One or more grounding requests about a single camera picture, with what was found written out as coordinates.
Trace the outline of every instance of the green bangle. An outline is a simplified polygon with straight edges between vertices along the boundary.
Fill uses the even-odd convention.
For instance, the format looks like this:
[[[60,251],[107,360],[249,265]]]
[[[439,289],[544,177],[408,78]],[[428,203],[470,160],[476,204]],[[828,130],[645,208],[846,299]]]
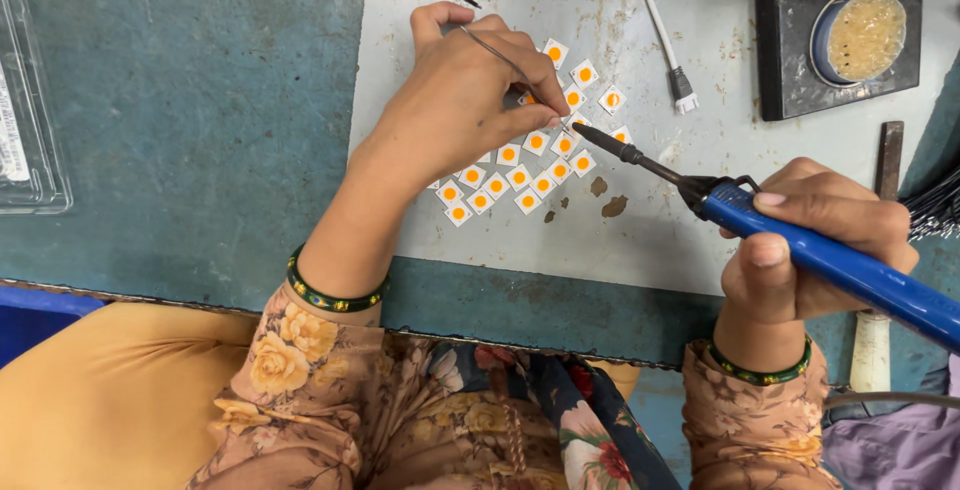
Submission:
[[[287,281],[289,281],[290,286],[294,288],[294,292],[299,295],[301,299],[306,300],[312,306],[327,312],[338,312],[344,314],[350,312],[361,312],[373,307],[380,300],[383,300],[383,294],[386,293],[387,289],[390,288],[390,273],[387,273],[387,277],[383,279],[383,283],[378,285],[378,287],[366,297],[359,297],[357,299],[336,299],[334,297],[324,295],[323,293],[316,291],[307,285],[304,279],[300,276],[300,273],[297,271],[297,259],[300,257],[300,252],[303,249],[304,245],[300,245],[300,247],[294,251],[293,255],[290,256],[290,260],[287,261]]]
[[[787,368],[786,370],[774,373],[751,372],[749,370],[740,368],[733,362],[728,361],[725,356],[720,354],[720,350],[714,346],[714,340],[710,340],[706,343],[706,349],[709,350],[710,356],[713,357],[713,360],[717,361],[717,364],[720,365],[720,368],[723,368],[737,379],[747,381],[748,383],[752,383],[754,385],[766,386],[773,385],[775,383],[783,383],[803,375],[804,372],[807,371],[807,367],[810,366],[810,355],[813,352],[813,349],[810,347],[810,343],[810,337],[805,335],[805,338],[803,339],[803,357],[799,360],[799,362],[795,366]]]

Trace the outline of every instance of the clear plastic tray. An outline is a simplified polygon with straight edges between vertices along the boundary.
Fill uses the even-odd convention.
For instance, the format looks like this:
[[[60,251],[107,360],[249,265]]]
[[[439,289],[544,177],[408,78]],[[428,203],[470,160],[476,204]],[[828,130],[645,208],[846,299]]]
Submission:
[[[27,0],[0,0],[0,214],[57,214],[73,204],[47,112]]]

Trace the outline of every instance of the woman's left hand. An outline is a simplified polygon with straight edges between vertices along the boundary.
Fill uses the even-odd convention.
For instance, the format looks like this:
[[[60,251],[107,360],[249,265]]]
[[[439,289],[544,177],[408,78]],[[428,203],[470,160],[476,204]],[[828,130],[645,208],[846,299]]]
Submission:
[[[441,35],[441,26],[466,24],[473,18],[473,10],[452,3],[414,10],[413,73],[387,103],[351,164],[371,155],[408,158],[402,174],[391,176],[413,197],[510,139],[556,127],[560,117],[570,114],[550,57],[537,52],[530,36],[509,30],[502,19],[490,15],[466,28],[519,66],[547,103],[504,109],[504,94],[522,77],[462,30]]]

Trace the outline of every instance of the blue soldering iron handle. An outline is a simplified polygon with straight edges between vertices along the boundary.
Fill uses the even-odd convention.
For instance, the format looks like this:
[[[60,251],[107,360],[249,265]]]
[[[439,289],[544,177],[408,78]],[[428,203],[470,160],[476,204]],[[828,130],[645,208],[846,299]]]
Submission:
[[[760,232],[782,235],[794,265],[960,354],[960,302],[834,239],[762,215],[754,208],[753,194],[733,184],[715,188],[703,202],[702,213],[739,237]]]

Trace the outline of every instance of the woman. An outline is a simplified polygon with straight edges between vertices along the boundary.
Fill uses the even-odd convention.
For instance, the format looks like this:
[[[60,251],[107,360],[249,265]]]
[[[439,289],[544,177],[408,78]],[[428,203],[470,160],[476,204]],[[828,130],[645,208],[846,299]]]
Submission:
[[[31,487],[24,481],[42,478],[51,482],[37,487],[104,488],[137,480],[142,488],[148,477],[176,480],[202,453],[190,436],[209,415],[197,404],[213,396],[218,381],[211,375],[242,363],[214,400],[222,410],[212,424],[219,447],[187,488],[678,488],[602,370],[575,357],[434,345],[385,336],[378,328],[385,277],[414,197],[485,152],[531,130],[554,128],[569,114],[551,61],[530,38],[496,16],[473,18],[472,10],[450,3],[414,11],[414,71],[354,152],[318,226],[291,257],[288,281],[267,303],[246,356],[239,346],[249,331],[234,317],[178,310],[204,315],[169,324],[161,314],[175,313],[172,308],[121,315],[111,313],[113,305],[94,313],[71,327],[85,326],[83,336],[68,329],[0,373],[0,387],[14,390],[36,380],[31,376],[39,368],[50,369],[47,375],[71,384],[83,406],[47,407],[45,421],[54,422],[33,418],[23,423],[30,429],[0,438],[0,457],[13,466],[0,482]],[[505,111],[503,95],[520,76],[462,31],[442,36],[447,24],[469,24],[522,68],[546,104]],[[396,173],[393,159],[413,154],[426,160]],[[393,166],[390,173],[384,166]],[[904,273],[917,262],[906,243],[906,210],[824,166],[794,160],[762,189],[754,205],[764,214],[816,229]],[[375,214],[364,206],[370,200],[378,203]],[[804,319],[862,304],[794,270],[786,241],[772,233],[741,242],[722,284],[726,301],[712,342],[688,345],[683,363],[692,487],[841,488],[820,463],[827,369],[805,335]],[[144,319],[156,320],[150,333],[135,324]],[[229,322],[215,324],[219,319]],[[196,320],[206,321],[191,333],[185,323]],[[69,370],[44,363],[63,353],[66,342],[87,342],[69,351],[83,353],[98,341],[90,339],[95,329],[119,326],[127,336],[150,337],[127,345],[122,355],[98,346],[84,356],[99,362],[74,362]],[[183,330],[158,332],[164,327]],[[183,340],[191,334],[202,341]],[[115,336],[106,341],[117,342]],[[224,346],[232,350],[214,353]],[[198,352],[185,354],[190,349]],[[158,362],[166,360],[166,350],[187,360]],[[198,370],[193,357],[217,368]],[[110,360],[137,372],[103,377]],[[168,373],[159,376],[151,364]],[[61,361],[58,368],[64,366],[71,365]],[[131,392],[137,387],[150,392]],[[150,404],[167,398],[171,387],[191,393],[176,396],[178,404],[160,416]],[[130,416],[130,404],[143,398],[149,398],[140,404],[144,414]],[[7,413],[40,410],[2,401]],[[74,432],[84,424],[95,435],[78,452]],[[36,437],[36,428],[45,425],[73,435],[51,444]],[[150,450],[158,444],[167,447]],[[31,469],[32,455],[42,449],[71,457],[66,462],[73,471]],[[66,479],[73,484],[63,484]]]

